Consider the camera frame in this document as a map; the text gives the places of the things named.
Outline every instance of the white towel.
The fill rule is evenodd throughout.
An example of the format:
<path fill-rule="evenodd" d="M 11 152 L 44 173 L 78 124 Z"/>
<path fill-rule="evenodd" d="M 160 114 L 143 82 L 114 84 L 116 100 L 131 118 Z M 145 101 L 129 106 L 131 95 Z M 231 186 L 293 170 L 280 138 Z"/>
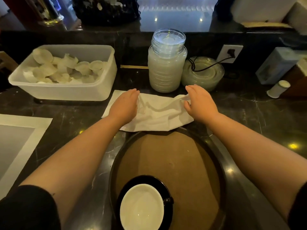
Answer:
<path fill-rule="evenodd" d="M 115 100 L 125 91 L 115 90 L 102 118 L 108 116 Z M 140 93 L 136 117 L 123 126 L 122 131 L 169 131 L 194 119 L 183 107 L 184 100 L 190 102 L 189 95 L 178 95 L 175 98 Z"/>

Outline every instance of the electrical outlet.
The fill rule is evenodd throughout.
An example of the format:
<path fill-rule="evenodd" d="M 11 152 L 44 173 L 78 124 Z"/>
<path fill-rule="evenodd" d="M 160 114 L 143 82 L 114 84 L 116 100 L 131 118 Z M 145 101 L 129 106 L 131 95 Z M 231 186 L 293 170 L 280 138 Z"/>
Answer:
<path fill-rule="evenodd" d="M 238 55 L 241 52 L 242 48 L 243 48 L 242 45 L 226 45 L 225 44 L 222 47 L 222 50 L 221 50 L 219 56 L 217 57 L 216 61 L 219 62 L 219 61 L 221 61 L 223 59 L 226 59 L 226 58 L 230 57 L 230 55 L 228 55 L 227 52 L 228 52 L 229 49 L 234 49 L 236 57 L 232 58 L 232 59 L 224 60 L 224 61 L 221 62 L 221 63 L 233 63 L 236 60 L 236 58 L 238 57 Z"/>

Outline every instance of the white paper sheet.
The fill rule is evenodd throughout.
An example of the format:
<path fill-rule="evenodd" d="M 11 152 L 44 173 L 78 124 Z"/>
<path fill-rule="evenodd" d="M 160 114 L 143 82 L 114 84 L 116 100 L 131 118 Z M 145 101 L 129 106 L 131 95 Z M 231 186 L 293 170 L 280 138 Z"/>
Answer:
<path fill-rule="evenodd" d="M 115 100 L 125 91 L 115 90 L 102 118 L 109 115 Z M 122 131 L 169 131 L 194 119 L 183 107 L 184 100 L 190 102 L 188 95 L 178 95 L 175 98 L 140 93 L 136 117 L 123 126 Z"/>
<path fill-rule="evenodd" d="M 52 119 L 50 118 L 37 118 L 37 117 L 0 114 L 0 125 L 12 126 L 12 128 L 10 128 L 9 131 L 14 131 L 15 127 L 17 127 L 16 129 L 19 129 L 19 127 L 34 129 L 32 131 L 28 131 L 26 129 L 23 130 L 19 129 L 16 131 L 17 134 L 26 134 L 26 135 L 23 137 L 19 137 L 20 140 L 24 141 L 23 145 L 20 145 L 19 148 L 18 147 L 15 148 L 18 149 L 19 152 L 14 157 L 13 162 L 11 162 L 10 165 L 7 165 L 8 169 L 0 179 L 0 200 L 4 198 L 7 195 L 7 193 L 10 191 L 17 177 L 19 176 L 21 170 L 27 163 L 28 159 L 35 150 L 40 139 L 43 137 L 45 131 L 49 127 L 51 121 Z M 0 145 L 1 154 L 7 153 L 4 151 L 6 150 L 7 147 L 10 147 L 9 144 L 10 144 L 9 142 L 6 142 L 5 144 L 3 143 L 2 145 Z"/>

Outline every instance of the hand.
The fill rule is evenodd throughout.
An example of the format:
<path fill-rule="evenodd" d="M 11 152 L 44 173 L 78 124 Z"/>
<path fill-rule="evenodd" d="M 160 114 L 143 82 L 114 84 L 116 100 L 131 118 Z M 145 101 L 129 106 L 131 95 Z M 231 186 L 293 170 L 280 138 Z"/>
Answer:
<path fill-rule="evenodd" d="M 140 91 L 136 90 L 136 88 L 122 93 L 111 106 L 109 116 L 119 121 L 121 126 L 131 122 L 138 110 L 137 100 L 139 94 Z"/>
<path fill-rule="evenodd" d="M 185 101 L 184 108 L 196 121 L 208 124 L 214 116 L 218 115 L 217 107 L 211 95 L 198 85 L 185 87 L 191 98 L 191 105 Z"/>

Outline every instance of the power cord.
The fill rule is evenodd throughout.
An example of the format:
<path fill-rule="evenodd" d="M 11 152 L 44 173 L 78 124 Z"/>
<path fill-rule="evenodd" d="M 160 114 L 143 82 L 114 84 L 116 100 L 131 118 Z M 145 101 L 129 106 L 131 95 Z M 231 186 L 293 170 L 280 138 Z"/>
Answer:
<path fill-rule="evenodd" d="M 235 56 L 235 50 L 234 49 L 229 49 L 228 51 L 227 51 L 227 54 L 228 55 L 230 55 L 230 57 L 228 57 L 228 58 L 225 58 L 225 59 L 223 59 L 223 60 L 221 60 L 221 61 L 219 61 L 219 62 L 217 62 L 217 63 L 215 63 L 215 64 L 213 64 L 213 65 L 210 65 L 209 67 L 207 67 L 207 68 L 204 68 L 204 69 L 200 69 L 200 70 L 195 70 L 195 60 L 198 58 L 198 57 L 201 57 L 201 56 L 197 56 L 195 59 L 194 59 L 194 61 L 192 61 L 192 59 L 191 58 L 189 58 L 189 59 L 187 59 L 190 63 L 191 63 L 191 69 L 192 69 L 192 71 L 193 72 L 201 72 L 201 71 L 204 71 L 204 70 L 206 70 L 206 69 L 209 69 L 209 68 L 211 68 L 212 66 L 215 66 L 215 65 L 217 65 L 217 64 L 219 64 L 219 63 L 221 63 L 221 62 L 223 62 L 224 60 L 228 60 L 228 59 L 232 59 L 232 58 L 235 58 L 236 56 Z"/>

